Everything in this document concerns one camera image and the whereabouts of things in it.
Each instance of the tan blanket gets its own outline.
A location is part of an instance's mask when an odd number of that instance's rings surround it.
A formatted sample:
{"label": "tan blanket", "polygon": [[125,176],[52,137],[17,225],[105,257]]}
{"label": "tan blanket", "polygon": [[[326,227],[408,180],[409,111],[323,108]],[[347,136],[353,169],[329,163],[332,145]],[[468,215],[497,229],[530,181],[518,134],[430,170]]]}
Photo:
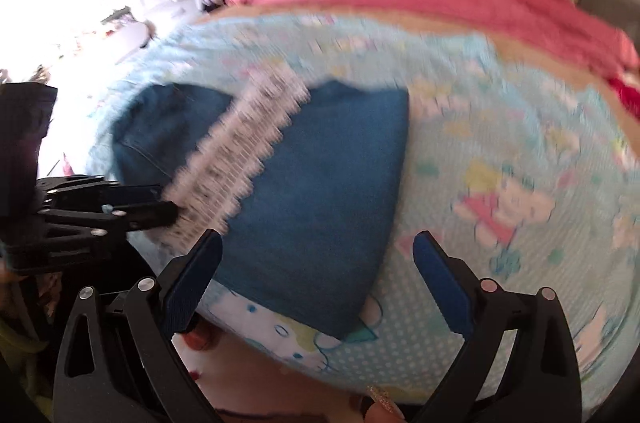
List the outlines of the tan blanket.
{"label": "tan blanket", "polygon": [[523,62],[533,67],[539,67],[554,75],[556,78],[569,83],[575,90],[581,90],[588,85],[596,88],[605,98],[613,114],[616,116],[622,130],[626,133],[629,144],[636,154],[640,154],[640,123],[626,112],[618,96],[606,82],[590,72],[575,67],[566,62],[555,59],[550,54],[534,47],[523,44],[519,40],[509,38],[507,35],[491,31],[483,31],[478,28],[465,26],[464,24],[447,22],[427,16],[411,14],[401,11],[369,10],[353,7],[336,6],[306,6],[268,8],[253,6],[234,6],[223,8],[212,13],[203,21],[218,20],[229,17],[255,17],[283,12],[331,12],[342,16],[358,16],[371,18],[400,27],[409,32],[434,33],[439,35],[466,34],[472,31],[480,31],[486,34],[494,42],[498,55],[505,62]]}

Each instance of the cartoon print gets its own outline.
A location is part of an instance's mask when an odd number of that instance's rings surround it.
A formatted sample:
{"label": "cartoon print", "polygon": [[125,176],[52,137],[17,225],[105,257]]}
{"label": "cartoon print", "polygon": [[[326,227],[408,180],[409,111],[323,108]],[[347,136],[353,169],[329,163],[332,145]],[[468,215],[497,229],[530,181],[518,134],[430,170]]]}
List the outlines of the cartoon print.
{"label": "cartoon print", "polygon": [[574,93],[567,90],[564,83],[556,82],[556,80],[548,78],[542,83],[542,89],[564,104],[570,112],[578,112],[580,102]]}
{"label": "cartoon print", "polygon": [[234,77],[237,80],[251,80],[252,78],[258,78],[265,72],[270,72],[274,67],[282,67],[284,64],[289,64],[288,60],[285,60],[281,56],[268,56],[261,60],[250,61],[249,63],[242,64],[238,70],[235,71]]}
{"label": "cartoon print", "polygon": [[226,291],[222,298],[209,306],[209,312],[221,320],[232,321],[229,329],[264,352],[316,371],[329,367],[324,351],[346,343],[377,340],[375,329],[382,321],[382,307],[371,295],[365,300],[356,328],[343,340],[274,313],[233,291]]}
{"label": "cartoon print", "polygon": [[551,250],[549,255],[546,256],[546,261],[551,266],[561,265],[562,260],[564,260],[564,249],[562,248],[554,248],[553,250]]}
{"label": "cartoon print", "polygon": [[443,131],[451,137],[460,139],[470,138],[474,135],[471,130],[471,123],[466,120],[447,121],[444,124]]}
{"label": "cartoon print", "polygon": [[507,119],[517,122],[524,121],[524,119],[527,117],[523,110],[517,108],[508,108],[504,111],[504,115],[507,117]]}
{"label": "cartoon print", "polygon": [[602,352],[602,335],[607,324],[607,310],[601,305],[589,323],[574,338],[575,357],[580,374],[586,373]]}
{"label": "cartoon print", "polygon": [[415,229],[414,231],[407,233],[406,235],[401,235],[398,237],[395,243],[395,248],[401,253],[401,255],[413,262],[414,260],[414,239],[415,236],[418,235],[422,231],[429,231],[433,238],[437,241],[438,244],[443,246],[444,241],[444,230],[440,228],[420,228]]}
{"label": "cartoon print", "polygon": [[576,172],[575,168],[569,168],[558,176],[558,179],[556,180],[556,190],[574,188],[579,182],[578,172]]}
{"label": "cartoon print", "polygon": [[640,201],[620,198],[620,212],[613,219],[611,249],[640,248]]}
{"label": "cartoon print", "polygon": [[613,142],[614,160],[623,172],[640,169],[640,159],[631,150],[629,143],[620,136]]}
{"label": "cartoon print", "polygon": [[490,82],[491,81],[491,77],[486,72],[484,72],[484,69],[478,63],[477,60],[468,60],[464,64],[464,67],[465,67],[465,70],[467,72],[469,72],[472,76],[475,76],[479,80],[481,80],[483,82]]}
{"label": "cartoon print", "polygon": [[321,28],[334,25],[335,18],[331,15],[305,15],[300,17],[300,23],[307,27]]}
{"label": "cartoon print", "polygon": [[190,70],[193,70],[196,64],[190,62],[171,62],[171,75],[180,77],[186,75]]}
{"label": "cartoon print", "polygon": [[502,248],[500,255],[491,257],[489,261],[491,273],[496,277],[508,280],[511,275],[520,271],[520,257],[521,254],[518,250]]}
{"label": "cartoon print", "polygon": [[455,94],[450,83],[435,84],[422,78],[415,79],[409,85],[409,110],[417,119],[445,117],[449,113],[471,112],[468,99]]}
{"label": "cartoon print", "polygon": [[232,43],[238,47],[250,48],[269,44],[270,38],[254,26],[245,26],[236,33]]}
{"label": "cartoon print", "polygon": [[336,80],[346,78],[349,72],[349,66],[333,66],[329,68],[329,74]]}
{"label": "cartoon print", "polygon": [[382,316],[382,306],[380,306],[380,302],[371,295],[368,295],[364,307],[360,312],[357,326],[345,339],[337,340],[329,335],[316,333],[314,343],[320,351],[329,351],[337,349],[346,343],[375,342],[378,339],[378,334],[375,330],[380,325]]}
{"label": "cartoon print", "polygon": [[437,179],[440,175],[440,168],[433,159],[427,159],[415,165],[415,173],[419,176]]}
{"label": "cartoon print", "polygon": [[314,54],[340,54],[340,53],[363,53],[376,49],[373,40],[365,36],[353,36],[336,38],[333,42],[318,42],[313,40],[310,44]]}
{"label": "cartoon print", "polygon": [[555,200],[534,190],[529,179],[518,180],[505,165],[502,172],[473,160],[465,175],[468,194],[453,204],[453,211],[475,224],[476,241],[486,248],[507,248],[519,228],[546,223]]}
{"label": "cartoon print", "polygon": [[521,74],[515,69],[505,70],[502,77],[510,83],[518,83],[522,79]]}
{"label": "cartoon print", "polygon": [[209,312],[220,320],[231,321],[229,329],[277,358],[295,361],[317,371],[327,368],[326,358],[315,346],[300,344],[304,339],[296,337],[296,329],[300,332],[299,327],[294,327],[297,323],[233,291],[226,291],[218,302],[209,306]]}
{"label": "cartoon print", "polygon": [[546,155],[558,165],[569,164],[580,154],[580,138],[570,130],[553,124],[543,127]]}

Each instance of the glittery fingernail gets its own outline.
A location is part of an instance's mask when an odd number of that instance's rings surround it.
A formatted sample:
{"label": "glittery fingernail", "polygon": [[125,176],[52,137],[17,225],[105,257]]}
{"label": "glittery fingernail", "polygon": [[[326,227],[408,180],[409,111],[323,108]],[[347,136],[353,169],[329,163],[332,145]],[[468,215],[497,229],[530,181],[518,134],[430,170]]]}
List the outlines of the glittery fingernail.
{"label": "glittery fingernail", "polygon": [[371,396],[371,399],[381,405],[387,412],[404,420],[404,414],[402,414],[402,411],[398,408],[398,405],[393,402],[386,390],[376,386],[369,386],[367,387],[367,392],[369,396]]}

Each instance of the fingernail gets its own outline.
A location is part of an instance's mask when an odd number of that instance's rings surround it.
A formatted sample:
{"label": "fingernail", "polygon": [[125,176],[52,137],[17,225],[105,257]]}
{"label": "fingernail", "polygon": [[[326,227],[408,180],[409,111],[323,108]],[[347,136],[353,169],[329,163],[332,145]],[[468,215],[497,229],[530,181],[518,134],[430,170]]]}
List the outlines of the fingernail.
{"label": "fingernail", "polygon": [[182,339],[194,351],[208,351],[218,345],[222,332],[222,329],[200,320],[190,333],[182,335]]}
{"label": "fingernail", "polygon": [[370,386],[367,387],[367,392],[371,396],[371,399],[381,405],[387,412],[404,420],[404,414],[402,414],[402,411],[398,408],[398,405],[393,402],[386,390],[380,387]]}

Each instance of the metal screw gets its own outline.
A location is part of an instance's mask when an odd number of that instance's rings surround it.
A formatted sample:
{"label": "metal screw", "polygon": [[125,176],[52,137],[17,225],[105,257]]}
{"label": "metal screw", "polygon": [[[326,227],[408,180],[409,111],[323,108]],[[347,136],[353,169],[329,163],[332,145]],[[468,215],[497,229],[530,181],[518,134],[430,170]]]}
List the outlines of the metal screw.
{"label": "metal screw", "polygon": [[91,286],[87,286],[86,288],[82,288],[80,290],[80,298],[82,300],[87,300],[87,298],[91,297],[94,294],[94,289]]}
{"label": "metal screw", "polygon": [[482,291],[486,291],[487,293],[495,293],[498,291],[498,284],[490,278],[486,278],[480,282],[480,287],[482,288]]}
{"label": "metal screw", "polygon": [[545,297],[547,300],[555,300],[556,292],[553,291],[553,289],[551,288],[542,288],[542,296]]}
{"label": "metal screw", "polygon": [[138,289],[140,291],[149,291],[153,286],[156,285],[156,281],[152,278],[143,278],[140,282],[138,282]]}

